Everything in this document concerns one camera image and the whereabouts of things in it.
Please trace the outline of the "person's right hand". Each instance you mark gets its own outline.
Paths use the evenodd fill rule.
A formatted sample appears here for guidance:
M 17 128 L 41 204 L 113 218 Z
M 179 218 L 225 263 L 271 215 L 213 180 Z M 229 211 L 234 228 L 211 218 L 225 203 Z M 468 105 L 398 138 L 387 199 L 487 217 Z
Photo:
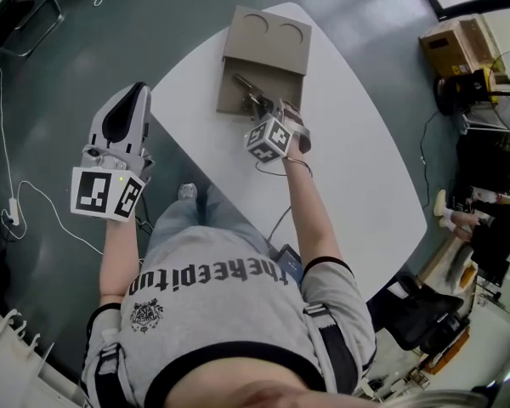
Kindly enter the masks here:
M 293 133 L 307 137 L 309 131 L 303 125 L 303 119 L 299 110 L 290 102 L 280 99 L 281 121 L 284 126 Z

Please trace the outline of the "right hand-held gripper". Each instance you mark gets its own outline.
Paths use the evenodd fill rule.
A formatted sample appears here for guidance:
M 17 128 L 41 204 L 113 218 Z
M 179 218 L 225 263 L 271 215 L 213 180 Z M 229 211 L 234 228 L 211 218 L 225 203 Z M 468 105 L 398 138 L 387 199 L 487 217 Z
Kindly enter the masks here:
M 246 151 L 260 163 L 268 164 L 286 158 L 296 139 L 300 152 L 309 152 L 311 135 L 303 122 L 290 117 L 281 119 L 279 97 L 262 95 L 261 101 L 262 105 L 249 99 L 245 104 L 247 114 L 254 122 L 260 122 L 244 135 Z

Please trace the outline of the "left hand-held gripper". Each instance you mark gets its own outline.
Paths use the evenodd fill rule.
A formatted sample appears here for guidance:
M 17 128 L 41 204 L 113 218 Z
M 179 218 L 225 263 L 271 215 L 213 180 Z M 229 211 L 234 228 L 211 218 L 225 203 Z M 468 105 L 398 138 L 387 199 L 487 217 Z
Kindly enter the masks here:
M 118 222 L 133 216 L 154 166 L 152 156 L 142 149 L 149 133 L 150 105 L 149 86 L 136 82 L 98 110 L 81 165 L 72 169 L 72 213 Z

